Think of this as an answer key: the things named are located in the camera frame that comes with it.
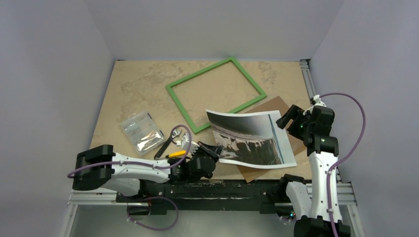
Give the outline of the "yellow handled screwdriver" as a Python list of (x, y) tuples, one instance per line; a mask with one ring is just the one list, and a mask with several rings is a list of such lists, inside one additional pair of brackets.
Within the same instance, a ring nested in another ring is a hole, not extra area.
[(175, 153), (171, 153), (162, 157), (154, 158), (154, 160), (161, 160), (161, 159), (170, 159), (170, 158), (181, 158), (182, 156), (186, 155), (187, 152), (185, 150), (181, 150)]

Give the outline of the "landscape photo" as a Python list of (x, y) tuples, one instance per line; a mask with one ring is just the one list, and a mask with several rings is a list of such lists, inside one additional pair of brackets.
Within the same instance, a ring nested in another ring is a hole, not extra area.
[(207, 110), (215, 142), (222, 147), (221, 163), (256, 169), (295, 167), (293, 150), (287, 133), (276, 121), (278, 110), (229, 114)]

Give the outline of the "green picture frame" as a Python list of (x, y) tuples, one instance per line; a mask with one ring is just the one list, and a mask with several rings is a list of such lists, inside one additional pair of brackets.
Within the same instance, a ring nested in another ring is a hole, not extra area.
[(166, 89), (195, 134), (210, 126), (206, 110), (235, 114), (267, 97), (234, 57), (171, 82)]

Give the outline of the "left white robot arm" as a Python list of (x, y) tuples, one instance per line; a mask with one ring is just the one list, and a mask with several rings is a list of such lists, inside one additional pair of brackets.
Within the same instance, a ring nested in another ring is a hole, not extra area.
[(142, 181), (164, 183), (194, 183), (210, 179), (223, 148), (202, 142), (192, 145), (191, 157), (147, 160), (132, 158), (101, 145), (77, 155), (75, 170), (67, 177), (77, 191), (106, 188), (141, 202), (147, 197)]

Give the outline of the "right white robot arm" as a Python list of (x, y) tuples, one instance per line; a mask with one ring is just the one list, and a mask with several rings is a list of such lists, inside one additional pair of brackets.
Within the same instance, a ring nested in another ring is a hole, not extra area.
[(349, 237), (351, 227), (343, 223), (337, 198), (336, 164), (339, 148), (337, 138), (330, 135), (335, 113), (315, 105), (305, 111), (292, 105), (276, 121), (292, 137), (303, 142), (312, 173), (312, 194), (301, 182), (290, 181), (277, 188), (284, 201), (291, 201), (296, 221), (295, 237)]

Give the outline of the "black adjustable wrench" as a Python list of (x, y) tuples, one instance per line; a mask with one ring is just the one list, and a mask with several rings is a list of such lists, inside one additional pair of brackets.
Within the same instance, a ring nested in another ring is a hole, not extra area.
[(178, 137), (181, 134), (180, 129), (174, 130), (170, 137), (163, 143), (163, 145), (159, 148), (159, 150), (154, 155), (154, 160), (159, 160), (163, 157), (163, 153), (166, 151), (167, 147), (172, 143), (175, 137)]

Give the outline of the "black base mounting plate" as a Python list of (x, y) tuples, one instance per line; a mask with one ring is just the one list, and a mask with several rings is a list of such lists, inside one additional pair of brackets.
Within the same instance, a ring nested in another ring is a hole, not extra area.
[(291, 201), (286, 195), (290, 182), (307, 184), (304, 178), (286, 174), (279, 180), (200, 180), (196, 183), (141, 181), (139, 194), (117, 194), (117, 203), (142, 203), (143, 211), (134, 215), (165, 215), (169, 210), (188, 211), (257, 211), (260, 214), (284, 213)]

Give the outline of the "clear plastic organizer box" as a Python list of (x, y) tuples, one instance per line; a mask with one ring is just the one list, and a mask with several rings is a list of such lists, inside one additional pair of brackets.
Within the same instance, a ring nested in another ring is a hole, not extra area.
[(165, 141), (164, 134), (154, 123), (151, 115), (145, 111), (128, 117), (121, 123), (121, 128), (140, 156)]

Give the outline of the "brown frame backing board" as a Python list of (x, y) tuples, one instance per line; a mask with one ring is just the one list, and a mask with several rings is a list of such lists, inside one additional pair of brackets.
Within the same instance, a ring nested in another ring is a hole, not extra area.
[[(256, 106), (248, 111), (247, 113), (255, 112), (266, 112), (266, 111), (280, 111), (281, 114), (286, 113), (289, 109), (288, 105), (283, 101), (279, 96), (268, 100), (267, 102)], [(250, 183), (253, 180), (257, 179), (280, 179), (284, 174), (292, 174), (304, 177), (306, 179), (311, 178), (311, 171), (309, 161), (306, 157), (306, 148), (303, 145), (303, 142), (292, 137), (288, 136), (293, 154), (297, 161), (296, 167), (286, 168), (283, 171), (281, 170), (267, 170), (267, 169), (256, 169), (245, 166), (237, 166), (239, 172), (242, 174), (244, 180), (247, 183)]]

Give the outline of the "front aluminium rail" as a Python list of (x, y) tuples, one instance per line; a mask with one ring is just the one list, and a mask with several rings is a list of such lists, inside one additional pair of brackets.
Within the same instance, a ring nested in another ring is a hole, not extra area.
[[(337, 197), (339, 205), (357, 205), (356, 197), (351, 183), (337, 183)], [(111, 191), (105, 188), (100, 188), (93, 191), (72, 191), (67, 204), (84, 206), (146, 206), (145, 202), (116, 202), (116, 198), (117, 193), (115, 191)]]

